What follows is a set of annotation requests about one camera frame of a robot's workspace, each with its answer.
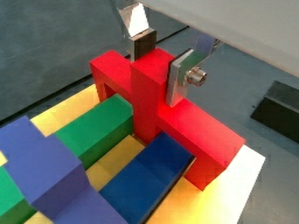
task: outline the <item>stack of blocks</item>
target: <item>stack of blocks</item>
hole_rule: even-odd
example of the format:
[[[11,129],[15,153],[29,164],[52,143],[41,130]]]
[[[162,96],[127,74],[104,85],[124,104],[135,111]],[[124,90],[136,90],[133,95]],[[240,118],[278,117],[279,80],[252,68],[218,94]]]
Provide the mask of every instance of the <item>stack of blocks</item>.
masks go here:
[[[97,160],[131,133],[131,105],[117,95],[47,138],[27,117],[3,127],[0,129],[0,148],[4,149],[8,163],[0,167],[3,183],[0,193],[4,195],[0,204],[0,220],[4,223],[24,223],[35,212],[28,203],[55,222],[65,220],[65,217],[57,216],[57,214],[63,214],[61,210],[65,207],[76,207],[76,204],[71,203],[75,196],[83,195],[81,192],[87,192],[88,197],[92,194],[84,167],[72,152],[84,160],[85,167],[89,167],[92,161]],[[81,147],[79,150],[71,148],[71,152],[63,144],[63,140],[64,142],[69,140],[73,145]],[[8,173],[23,193],[20,193]],[[101,204],[97,208],[111,207],[101,197],[96,198],[93,200]],[[76,220],[80,220],[79,214],[76,212]]]
[[[91,61],[103,103],[48,137],[27,117],[0,129],[8,160],[0,195],[11,193],[0,201],[0,222],[23,223],[35,208],[55,223],[141,223],[192,155],[186,178],[202,190],[220,175],[244,139],[186,99],[174,108],[166,105],[172,59],[155,49],[131,64],[108,52]],[[85,169],[132,132],[148,146],[97,193]]]

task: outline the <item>wooden block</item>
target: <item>wooden block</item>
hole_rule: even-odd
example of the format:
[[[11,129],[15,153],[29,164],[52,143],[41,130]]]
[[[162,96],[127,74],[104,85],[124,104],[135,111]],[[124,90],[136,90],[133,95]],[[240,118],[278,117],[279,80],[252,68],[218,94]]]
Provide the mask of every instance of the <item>wooden block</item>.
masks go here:
[[[128,223],[144,223],[191,159],[192,154],[162,133],[99,191]]]
[[[144,146],[131,136],[127,136],[107,155],[97,161],[112,178],[136,157],[143,148]]]
[[[0,167],[7,163],[7,158],[4,153],[0,151]]]
[[[299,143],[299,89],[275,81],[251,118]]]
[[[40,132],[48,136],[99,104],[96,85],[91,85],[65,101],[32,118]]]
[[[53,219],[55,224],[127,224],[113,207],[89,186]]]
[[[129,134],[132,134],[132,107],[116,94],[64,126],[55,136],[88,169]]]
[[[97,96],[101,102],[115,92],[131,102],[129,64],[129,61],[113,51],[104,53],[89,62],[97,86]]]
[[[183,100],[175,108],[168,107],[164,95],[168,64],[172,59],[172,55],[155,49],[131,65],[131,73],[124,70],[124,77],[132,83],[135,134],[148,144],[164,130],[191,153],[199,156],[196,167],[199,168],[198,163],[204,162],[210,170],[199,171],[194,167],[187,178],[200,189],[204,189],[228,166],[246,140],[187,100]],[[104,63],[121,59],[117,54],[108,53],[97,60]],[[97,64],[97,67],[93,66],[92,73],[105,77],[101,83],[124,87],[124,82],[116,79],[113,69],[115,67],[108,63]]]
[[[0,183],[0,223],[24,223],[33,215],[35,210],[25,202],[4,167],[0,167]]]
[[[55,136],[9,159],[5,169],[28,203],[49,218],[59,215],[89,185],[80,160]]]
[[[166,97],[168,60],[162,50],[150,52],[131,66],[135,134],[148,144],[160,133],[158,110]]]
[[[107,155],[88,168],[87,175],[92,187],[99,191],[135,158],[144,146],[127,136]],[[52,224],[37,212],[24,224]]]
[[[24,116],[0,129],[0,149],[8,161],[17,159],[44,140],[43,133]]]

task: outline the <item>red cross-shaped block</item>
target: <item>red cross-shaped block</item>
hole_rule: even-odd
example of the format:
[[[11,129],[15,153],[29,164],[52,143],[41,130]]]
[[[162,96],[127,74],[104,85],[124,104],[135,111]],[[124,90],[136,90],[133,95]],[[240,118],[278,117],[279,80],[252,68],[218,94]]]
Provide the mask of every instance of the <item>red cross-shaped block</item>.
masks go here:
[[[163,130],[194,154],[186,178],[203,190],[228,167],[246,140],[187,99],[174,108],[166,104],[172,59],[170,53],[155,49],[131,63],[109,51],[89,65],[99,99],[119,93],[132,103],[136,136],[148,144]]]

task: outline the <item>yellow block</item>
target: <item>yellow block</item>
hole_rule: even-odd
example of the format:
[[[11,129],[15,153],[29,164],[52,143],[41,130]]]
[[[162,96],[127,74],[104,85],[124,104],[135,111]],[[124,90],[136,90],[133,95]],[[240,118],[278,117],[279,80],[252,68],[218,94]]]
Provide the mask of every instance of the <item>yellow block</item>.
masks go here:
[[[105,156],[88,168],[88,181],[99,191],[108,181],[127,166],[144,146],[127,136]],[[52,221],[37,212],[24,224],[52,224]]]
[[[7,163],[7,158],[4,153],[0,151],[0,166],[3,166]]]
[[[75,94],[65,101],[40,113],[32,123],[48,136],[99,104],[95,84]]]

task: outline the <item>colorful blocks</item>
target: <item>colorful blocks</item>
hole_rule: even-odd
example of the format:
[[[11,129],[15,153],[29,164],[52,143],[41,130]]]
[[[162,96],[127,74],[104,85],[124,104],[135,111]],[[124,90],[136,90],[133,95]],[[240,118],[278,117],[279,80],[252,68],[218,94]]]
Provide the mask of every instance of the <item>colorful blocks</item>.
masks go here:
[[[55,136],[88,169],[129,134],[132,134],[132,107],[116,94],[61,128]]]
[[[65,101],[32,118],[32,123],[47,137],[99,104],[96,85],[91,85]]]
[[[164,133],[99,191],[128,223],[144,223],[192,160]]]
[[[80,160],[56,136],[35,143],[5,169],[28,203],[51,219],[89,185]]]

